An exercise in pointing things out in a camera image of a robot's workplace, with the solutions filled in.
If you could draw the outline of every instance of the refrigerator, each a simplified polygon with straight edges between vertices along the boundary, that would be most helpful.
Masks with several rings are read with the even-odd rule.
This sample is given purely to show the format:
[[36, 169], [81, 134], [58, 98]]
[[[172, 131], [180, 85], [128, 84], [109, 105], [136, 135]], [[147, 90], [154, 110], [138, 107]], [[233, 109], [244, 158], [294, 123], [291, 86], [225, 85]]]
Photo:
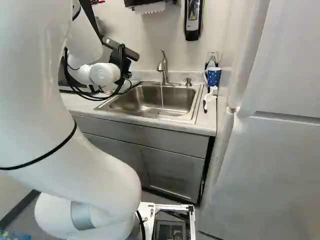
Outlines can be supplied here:
[[320, 1], [230, 1], [198, 230], [320, 239]]

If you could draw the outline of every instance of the stainless steel sink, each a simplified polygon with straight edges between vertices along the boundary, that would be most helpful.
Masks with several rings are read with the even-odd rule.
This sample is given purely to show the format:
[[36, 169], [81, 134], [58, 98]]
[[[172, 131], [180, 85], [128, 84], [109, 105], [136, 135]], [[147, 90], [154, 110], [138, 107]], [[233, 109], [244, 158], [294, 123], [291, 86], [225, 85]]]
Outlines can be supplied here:
[[143, 81], [129, 92], [99, 105], [96, 110], [195, 123], [202, 90], [203, 85], [200, 84], [189, 87], [164, 85], [162, 104], [160, 84]]

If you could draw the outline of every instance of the faucet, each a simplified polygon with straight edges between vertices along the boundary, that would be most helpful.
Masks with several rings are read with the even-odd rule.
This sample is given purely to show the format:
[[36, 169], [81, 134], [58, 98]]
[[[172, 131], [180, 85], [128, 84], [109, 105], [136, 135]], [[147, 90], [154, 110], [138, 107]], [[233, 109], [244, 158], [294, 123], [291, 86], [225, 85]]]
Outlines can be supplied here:
[[179, 86], [180, 84], [169, 82], [168, 60], [166, 58], [165, 50], [161, 49], [161, 52], [162, 52], [163, 58], [162, 58], [161, 62], [158, 64], [156, 70], [159, 73], [162, 72], [162, 85]]

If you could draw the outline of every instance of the soap dispenser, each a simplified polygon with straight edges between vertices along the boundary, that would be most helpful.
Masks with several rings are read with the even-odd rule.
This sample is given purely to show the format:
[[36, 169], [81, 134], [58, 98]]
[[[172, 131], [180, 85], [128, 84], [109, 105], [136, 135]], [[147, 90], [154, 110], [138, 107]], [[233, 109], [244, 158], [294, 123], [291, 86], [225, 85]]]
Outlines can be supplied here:
[[185, 40], [197, 41], [202, 32], [205, 0], [185, 0], [184, 34]]

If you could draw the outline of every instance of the countertop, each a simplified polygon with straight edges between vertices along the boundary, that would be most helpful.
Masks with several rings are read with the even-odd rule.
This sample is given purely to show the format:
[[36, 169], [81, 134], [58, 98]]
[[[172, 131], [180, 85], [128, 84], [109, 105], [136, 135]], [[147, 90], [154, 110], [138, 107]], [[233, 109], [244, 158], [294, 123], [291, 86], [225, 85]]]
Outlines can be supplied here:
[[[175, 79], [184, 79], [184, 77], [192, 77], [192, 83], [204, 84], [205, 82], [201, 79], [201, 73], [198, 72], [170, 72], [170, 75], [175, 75]], [[149, 72], [137, 72], [132, 78], [136, 81], [159, 81], [153, 77], [154, 74]], [[141, 116], [126, 115], [121, 113], [106, 112], [94, 110], [97, 106], [103, 103], [97, 101], [86, 100], [74, 93], [61, 93], [62, 100], [73, 115], [86, 116], [98, 119], [105, 119], [109, 121], [136, 124], [147, 127], [155, 127], [160, 129], [179, 131], [184, 133], [199, 134], [205, 136], [216, 136], [217, 132], [217, 100], [212, 99], [208, 103], [208, 112], [204, 113], [203, 110], [203, 99], [207, 93], [207, 88], [204, 86], [201, 102], [198, 110], [198, 115], [195, 124], [176, 122], [171, 120], [163, 120], [156, 118], [148, 118]], [[105, 97], [103, 93], [95, 95], [97, 97]]]

